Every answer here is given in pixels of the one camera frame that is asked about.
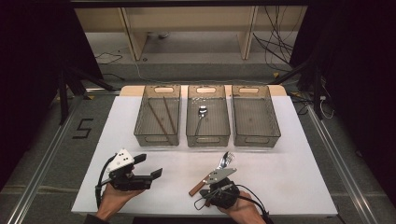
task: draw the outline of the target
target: bin handle cutout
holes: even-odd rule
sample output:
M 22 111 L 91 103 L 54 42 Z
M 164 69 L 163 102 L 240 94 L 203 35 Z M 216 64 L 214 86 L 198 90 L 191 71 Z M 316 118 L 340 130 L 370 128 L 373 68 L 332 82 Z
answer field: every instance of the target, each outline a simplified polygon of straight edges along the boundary
M 157 87 L 154 91 L 157 93 L 172 93 L 175 90 L 172 87 Z
M 145 137 L 146 142 L 169 142 L 167 137 Z
M 197 88 L 198 93 L 213 93 L 216 92 L 216 88 L 213 87 L 201 87 Z
M 245 139 L 245 143 L 260 143 L 260 144 L 267 144 L 270 142 L 269 138 L 266 137 L 247 137 Z
M 218 137 L 198 137 L 196 138 L 196 143 L 219 143 L 220 139 Z
M 241 93 L 257 93 L 259 92 L 259 88 L 241 88 L 239 89 Z

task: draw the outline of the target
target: human hand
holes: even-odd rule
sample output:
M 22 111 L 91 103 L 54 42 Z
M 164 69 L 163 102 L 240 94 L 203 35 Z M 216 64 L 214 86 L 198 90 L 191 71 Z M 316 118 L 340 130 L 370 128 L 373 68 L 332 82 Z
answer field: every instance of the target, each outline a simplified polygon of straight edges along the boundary
M 240 190 L 239 195 L 251 199 L 250 194 L 242 190 Z M 236 203 L 232 207 L 228 209 L 218 207 L 218 209 L 238 224 L 265 224 L 254 203 L 240 198 L 236 200 Z
M 111 184 L 107 183 L 96 216 L 103 221 L 109 221 L 129 200 L 141 194 L 143 191 L 143 189 L 121 191 L 114 189 Z

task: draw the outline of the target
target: white table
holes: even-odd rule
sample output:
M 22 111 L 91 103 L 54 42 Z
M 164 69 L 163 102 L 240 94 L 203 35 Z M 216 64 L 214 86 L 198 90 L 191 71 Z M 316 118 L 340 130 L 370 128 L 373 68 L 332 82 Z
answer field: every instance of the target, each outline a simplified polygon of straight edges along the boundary
M 235 147 L 233 136 L 227 147 L 188 147 L 186 97 L 182 97 L 179 146 L 141 147 L 134 137 L 140 101 L 139 96 L 116 97 L 72 212 L 86 214 L 97 211 L 94 186 L 99 174 L 105 162 L 125 148 L 132 156 L 148 154 L 146 161 L 136 165 L 136 175 L 149 175 L 159 168 L 163 168 L 163 175 L 152 182 L 151 189 L 129 201 L 120 213 L 136 217 L 225 216 L 215 206 L 196 210 L 194 202 L 200 195 L 197 193 L 191 197 L 188 192 L 218 166 L 221 156 L 229 150 L 235 155 L 229 167 L 237 169 L 229 178 L 256 193 L 270 215 L 328 217 L 337 214 L 288 96 L 273 96 L 282 136 L 274 148 L 265 150 Z M 228 108 L 232 122 L 230 99 Z

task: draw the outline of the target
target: cable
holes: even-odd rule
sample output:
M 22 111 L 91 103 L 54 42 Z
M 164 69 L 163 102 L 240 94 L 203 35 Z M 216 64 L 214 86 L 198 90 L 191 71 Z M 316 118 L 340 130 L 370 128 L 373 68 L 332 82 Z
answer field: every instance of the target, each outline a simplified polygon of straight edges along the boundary
M 337 214 L 337 217 L 340 219 L 340 221 L 341 221 L 343 224 L 347 224 L 347 223 L 344 221 L 344 219 L 341 217 L 340 214 Z
M 117 76 L 117 75 L 115 75 L 115 74 L 112 74 L 112 73 L 104 73 L 104 74 L 102 74 L 102 75 L 104 75 L 104 76 L 113 76 L 113 77 L 117 77 L 117 78 L 121 79 L 122 81 L 125 81 L 125 78 L 119 77 L 119 76 Z
M 114 62 L 116 62 L 116 61 L 118 61 L 119 59 L 122 58 L 122 55 L 120 55 L 120 54 L 112 54 L 112 53 L 103 52 L 103 53 L 99 54 L 98 56 L 96 56 L 95 59 L 101 59 L 101 56 L 104 55 L 104 54 L 108 54 L 108 55 L 111 55 L 111 56 L 116 56 L 116 57 L 119 57 L 119 58 L 117 58 L 117 59 L 115 59 L 115 60 L 113 60 L 113 61 L 110 61 L 109 63 L 99 63 L 99 64 L 110 64 L 110 63 L 114 63 Z
M 276 57 L 279 58 L 279 59 L 280 59 L 280 56 L 278 56 L 277 54 L 275 54 L 275 53 L 273 53 L 271 50 L 269 50 L 269 48 L 268 48 L 268 47 L 269 47 L 269 44 L 276 45 L 276 46 L 277 46 L 276 49 L 278 49 L 278 48 L 280 49 L 280 52 L 281 52 L 281 54 L 282 54 L 282 56 L 283 56 L 283 59 L 281 59 L 281 60 L 282 60 L 283 62 L 285 62 L 287 59 L 286 59 L 286 56 L 285 56 L 285 54 L 284 54 L 284 52 L 283 52 L 282 49 L 284 49 L 284 50 L 289 54 L 289 57 L 291 56 L 290 50 L 292 50 L 292 49 L 289 48 L 290 45 L 287 45 L 287 44 L 284 42 L 284 40 L 286 40 L 286 39 L 288 39 L 288 38 L 290 37 L 290 35 L 293 33 L 294 29 L 296 28 L 297 24 L 300 22 L 301 16 L 302 16 L 302 14 L 303 14 L 303 9 L 304 9 L 304 7 L 301 7 L 298 20 L 297 20 L 297 22 L 294 24 L 294 26 L 292 27 L 291 32 L 290 32 L 285 38 L 283 38 L 283 39 L 282 39 L 282 37 L 280 36 L 280 27 L 281 27 L 281 24 L 282 24 L 283 19 L 284 19 L 285 12 L 286 12 L 286 10 L 288 9 L 288 7 L 285 7 L 285 9 L 283 10 L 282 16 L 281 16 L 281 18 L 280 18 L 280 22 L 278 22 L 278 21 L 279 21 L 279 10 L 280 10 L 279 6 L 277 6 L 277 7 L 275 8 L 275 10 L 276 10 L 276 19 L 275 19 L 275 22 L 273 22 L 273 20 L 271 19 L 270 15 L 269 15 L 269 13 L 268 13 L 267 7 L 264 7 L 264 9 L 265 9 L 265 12 L 267 13 L 267 17 L 268 17 L 269 21 L 271 22 L 272 27 L 273 27 L 273 30 L 271 31 L 271 36 L 270 36 L 270 39 L 269 39 L 269 40 L 271 40 L 272 37 L 274 37 L 274 38 L 277 40 L 278 44 L 274 44 L 274 43 L 271 42 L 271 41 L 262 40 L 262 39 L 258 38 L 257 36 L 255 36 L 255 37 L 256 37 L 257 41 L 259 42 L 259 44 L 262 46 L 262 48 L 265 49 L 265 53 L 266 53 L 266 51 L 270 51 L 270 52 L 272 53 L 271 61 L 272 61 L 272 59 L 273 59 L 274 56 L 276 56 Z M 265 42 L 267 43 L 266 46 L 264 46 L 264 44 L 261 43 L 261 41 L 265 41 Z
M 322 108 L 323 101 L 324 101 L 324 100 L 321 100 L 321 101 L 320 101 L 320 110 L 321 110 L 323 116 L 324 116 L 326 119 L 332 119 L 332 117 L 334 116 L 334 110 L 332 111 L 331 115 L 330 115 L 329 117 L 327 117 L 327 115 L 324 113 L 323 108 Z
M 102 186 L 104 185 L 102 184 L 103 174 L 105 173 L 105 169 L 107 168 L 108 164 L 111 163 L 116 156 L 117 153 L 114 156 L 112 156 L 110 159 L 108 159 L 108 161 L 105 163 L 105 166 L 102 168 L 102 172 L 99 175 L 98 185 L 95 186 L 96 205 L 98 206 L 98 208 L 100 206 L 100 203 L 102 202 L 101 191 L 102 191 Z
M 213 192 L 210 192 L 210 193 L 206 194 L 206 196 L 205 196 L 204 198 L 200 198 L 200 199 L 198 199 L 197 201 L 195 201 L 195 203 L 194 203 L 195 209 L 196 209 L 196 210 L 201 210 L 201 209 L 205 206 L 205 204 L 202 205 L 202 206 L 199 207 L 199 208 L 197 207 L 196 204 L 197 204 L 199 201 L 201 201 L 202 199 L 208 199 L 208 200 L 212 199 L 218 192 L 219 192 L 219 189 L 217 189 L 217 190 L 215 190 L 215 191 L 213 191 Z
M 259 204 L 258 202 L 254 201 L 252 199 L 249 199 L 247 197 L 244 197 L 244 196 L 240 196 L 240 195 L 229 193 L 227 191 L 223 191 L 222 193 L 228 194 L 228 195 L 234 196 L 236 198 L 240 198 L 240 199 L 243 199 L 243 200 L 246 200 L 248 202 L 256 204 L 260 208 L 260 210 L 262 210 L 262 219 L 264 219 L 265 223 L 266 224 L 274 224 L 273 220 L 268 217 L 269 213 L 267 211 L 265 211 L 264 207 L 261 204 Z
M 297 115 L 306 115 L 308 113 L 308 109 L 306 109 L 304 113 L 301 113 L 301 111 L 307 106 L 308 104 L 304 104 L 304 106 L 297 112 Z
M 259 197 L 257 197 L 257 195 L 255 193 L 253 193 L 253 191 L 251 191 L 250 189 L 248 189 L 247 187 L 243 186 L 243 185 L 236 185 L 237 187 L 242 187 L 244 189 L 247 189 L 247 191 L 249 191 L 251 194 L 253 194 L 253 196 L 257 199 L 257 201 L 260 202 L 260 204 L 262 205 L 262 208 L 265 210 L 264 204 L 262 203 L 262 201 L 259 199 Z
M 291 92 L 287 92 L 287 95 L 290 96 L 290 97 L 294 97 L 294 98 L 301 99 L 301 100 L 304 101 L 304 102 L 314 103 L 313 100 L 306 99 L 306 98 L 304 98 L 304 97 L 298 96 L 298 95 L 296 95 L 296 94 L 294 94 L 294 93 L 291 93 Z
M 290 65 L 289 62 L 287 62 L 285 59 L 282 59 L 279 55 L 277 55 L 276 53 L 274 53 L 273 51 L 271 51 L 270 49 L 268 49 L 268 46 L 264 46 L 264 45 L 260 42 L 260 40 L 258 39 L 258 37 L 256 36 L 256 34 L 253 33 L 253 35 L 254 35 L 254 37 L 256 37 L 256 40 L 259 42 L 259 44 L 262 46 L 262 48 L 264 48 L 265 50 L 270 51 L 270 53 L 272 53 L 274 56 L 276 56 L 280 61 L 286 63 L 287 65 Z
M 279 45 L 279 44 L 277 44 L 277 43 L 274 43 L 274 42 L 271 42 L 271 41 L 268 41 L 268 40 L 264 40 L 264 39 L 258 38 L 257 36 L 256 36 L 256 38 L 257 38 L 258 40 L 260 40 L 260 41 L 267 42 L 267 43 L 269 43 L 269 44 L 272 44 L 272 45 L 275 45 L 275 46 L 278 46 L 278 47 L 282 47 L 281 45 Z M 282 48 L 292 50 L 293 46 L 288 45 L 288 44 L 286 44 L 286 43 L 285 43 L 285 45 L 286 45 L 286 47 L 282 47 Z

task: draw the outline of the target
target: sleeve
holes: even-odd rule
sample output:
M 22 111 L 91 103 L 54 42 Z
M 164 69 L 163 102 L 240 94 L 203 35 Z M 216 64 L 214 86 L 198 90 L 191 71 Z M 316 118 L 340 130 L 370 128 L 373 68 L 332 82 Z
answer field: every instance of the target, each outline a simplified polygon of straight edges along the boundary
M 88 214 L 85 217 L 84 224 L 109 224 L 109 222 L 103 221 L 99 217 Z

